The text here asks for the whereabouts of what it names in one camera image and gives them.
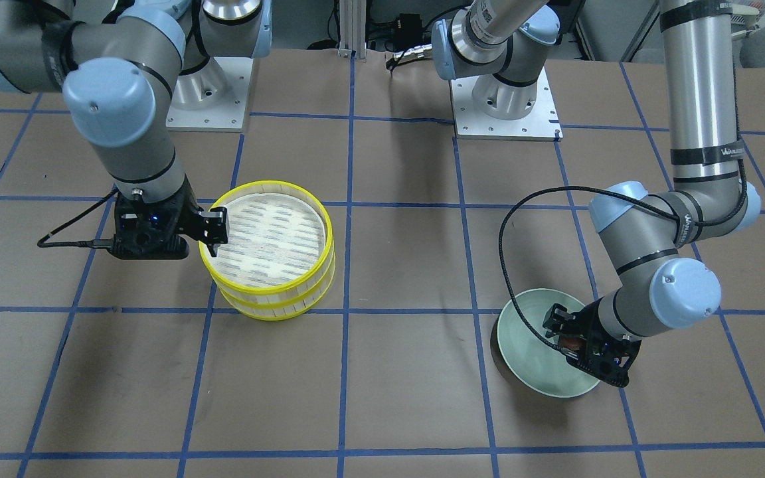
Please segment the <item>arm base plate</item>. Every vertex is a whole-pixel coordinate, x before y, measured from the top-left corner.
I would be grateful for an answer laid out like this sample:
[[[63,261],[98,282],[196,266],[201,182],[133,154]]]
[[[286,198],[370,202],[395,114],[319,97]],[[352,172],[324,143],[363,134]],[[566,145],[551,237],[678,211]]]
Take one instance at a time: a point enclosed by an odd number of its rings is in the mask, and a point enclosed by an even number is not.
[[[212,57],[176,81],[166,127],[177,131],[242,132],[253,58]]]
[[[558,141],[564,136],[544,68],[525,87],[504,84],[493,75],[449,84],[459,138]]]

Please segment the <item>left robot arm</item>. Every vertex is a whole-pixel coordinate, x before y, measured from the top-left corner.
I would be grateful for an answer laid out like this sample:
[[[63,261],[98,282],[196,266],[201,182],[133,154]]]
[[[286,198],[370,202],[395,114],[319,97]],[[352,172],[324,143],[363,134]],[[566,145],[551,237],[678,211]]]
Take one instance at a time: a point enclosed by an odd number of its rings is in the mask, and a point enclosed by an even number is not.
[[[510,297],[513,323],[568,366],[623,388],[644,339],[686,329],[720,307],[717,276],[682,258],[689,243],[755,223],[761,199],[746,179],[726,1],[664,1],[673,189],[637,181],[592,189],[588,210],[620,287],[580,311],[551,303],[535,312]],[[444,80],[477,78],[480,108],[497,119],[525,113],[547,51],[559,34],[545,1],[474,1],[435,22],[431,45]]]

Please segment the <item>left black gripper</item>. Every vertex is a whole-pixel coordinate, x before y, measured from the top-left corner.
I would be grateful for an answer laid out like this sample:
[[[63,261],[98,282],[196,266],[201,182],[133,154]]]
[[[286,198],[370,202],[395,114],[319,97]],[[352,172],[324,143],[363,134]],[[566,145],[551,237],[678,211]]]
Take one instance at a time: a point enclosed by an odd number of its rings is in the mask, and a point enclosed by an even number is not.
[[[580,371],[618,388],[628,386],[628,372],[641,347],[641,341],[611,336],[599,320],[599,299],[571,313],[561,303],[553,303],[545,314],[545,336],[582,339],[582,348],[567,348],[566,361]]]

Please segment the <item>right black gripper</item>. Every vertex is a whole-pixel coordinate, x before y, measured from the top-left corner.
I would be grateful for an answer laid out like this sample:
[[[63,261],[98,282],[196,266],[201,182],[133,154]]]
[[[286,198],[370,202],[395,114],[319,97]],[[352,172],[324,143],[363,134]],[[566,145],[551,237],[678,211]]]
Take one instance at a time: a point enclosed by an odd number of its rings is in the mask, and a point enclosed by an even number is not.
[[[115,232],[109,253],[121,260],[182,260],[189,255],[186,235],[204,244],[210,257],[228,243],[228,209],[203,210],[189,180],[166,200],[144,203],[122,194],[114,205]]]

